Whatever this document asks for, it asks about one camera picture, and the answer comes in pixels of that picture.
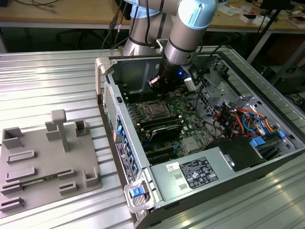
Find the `barcode sticker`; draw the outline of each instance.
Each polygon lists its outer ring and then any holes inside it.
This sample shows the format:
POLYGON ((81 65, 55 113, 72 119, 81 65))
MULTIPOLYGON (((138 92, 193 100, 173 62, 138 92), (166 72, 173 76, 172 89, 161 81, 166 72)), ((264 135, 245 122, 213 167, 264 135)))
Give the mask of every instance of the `barcode sticker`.
POLYGON ((168 164, 166 167, 169 172, 180 168, 178 162, 168 164))

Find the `rectangular slot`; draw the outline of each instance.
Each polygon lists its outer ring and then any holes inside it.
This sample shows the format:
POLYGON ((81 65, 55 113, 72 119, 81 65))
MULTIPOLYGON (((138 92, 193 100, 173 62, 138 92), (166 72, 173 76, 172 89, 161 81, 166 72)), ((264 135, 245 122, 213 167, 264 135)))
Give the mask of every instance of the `rectangular slot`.
POLYGON ((34 167, 26 168, 23 170, 7 173, 5 181, 11 182, 14 180, 19 180, 19 179, 34 176, 34 175, 36 175, 36 169, 34 167))
POLYGON ((20 183, 19 180, 16 180, 16 181, 10 182, 10 183, 6 183, 5 185, 2 185, 2 189, 0 190, 0 192, 3 195, 6 195, 6 194, 13 193, 13 192, 21 191, 22 187, 20 186, 19 183, 20 183))
POLYGON ((7 160, 8 164, 24 161, 28 159, 32 159, 35 157, 34 150, 24 151, 21 153, 11 154, 9 155, 9 158, 7 160))
POLYGON ((73 168, 67 168, 64 170, 57 171, 57 177, 59 180, 62 180, 62 179, 68 178, 68 177, 73 177, 73 176, 75 176, 75 171, 73 168))
POLYGON ((59 193, 61 195, 71 193, 77 190, 75 181, 59 185, 58 188, 59 188, 59 193))
POLYGON ((12 209, 20 208, 23 206, 23 199, 21 197, 15 197, 8 199, 0 204, 0 211, 6 212, 12 209))
POLYGON ((72 186, 73 186, 73 183, 68 183, 68 184, 59 186, 59 189, 64 189, 64 188, 72 187, 72 186))

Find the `blue cable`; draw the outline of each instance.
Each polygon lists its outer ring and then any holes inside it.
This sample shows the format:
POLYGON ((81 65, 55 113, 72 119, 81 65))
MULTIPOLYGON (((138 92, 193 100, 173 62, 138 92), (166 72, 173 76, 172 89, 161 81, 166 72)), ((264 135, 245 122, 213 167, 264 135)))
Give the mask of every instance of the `blue cable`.
POLYGON ((245 113, 245 114, 243 115, 243 125, 244 125, 244 127, 245 127, 247 130, 251 131, 251 132, 254 134, 254 136, 256 136, 256 133, 255 133, 252 129, 249 129, 249 128, 247 127, 247 125, 245 124, 244 118, 245 118, 246 114, 252 114, 254 117, 256 117, 257 120, 259 121, 259 124, 261 125, 262 129, 263 129, 267 134, 270 133, 270 132, 264 127, 264 125, 263 125, 261 119, 258 117, 258 115, 254 114, 254 113, 252 113, 252 112, 248 112, 248 113, 245 113))

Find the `warning label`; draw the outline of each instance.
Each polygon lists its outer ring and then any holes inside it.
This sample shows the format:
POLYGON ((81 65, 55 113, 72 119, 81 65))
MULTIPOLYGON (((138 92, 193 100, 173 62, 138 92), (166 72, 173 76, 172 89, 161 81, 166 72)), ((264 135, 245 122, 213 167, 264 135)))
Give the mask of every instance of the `warning label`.
POLYGON ((180 169, 192 189, 218 180, 217 175, 205 157, 181 164, 180 169))

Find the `paper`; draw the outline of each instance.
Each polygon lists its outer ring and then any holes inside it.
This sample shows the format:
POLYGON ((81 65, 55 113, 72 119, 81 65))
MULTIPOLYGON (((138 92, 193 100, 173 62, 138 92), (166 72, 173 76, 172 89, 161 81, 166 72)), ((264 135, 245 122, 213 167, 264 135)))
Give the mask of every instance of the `paper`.
POLYGON ((217 5, 217 10, 220 11, 221 13, 224 13, 229 16, 233 16, 236 12, 236 10, 231 9, 230 7, 225 6, 227 4, 226 2, 220 3, 217 5))

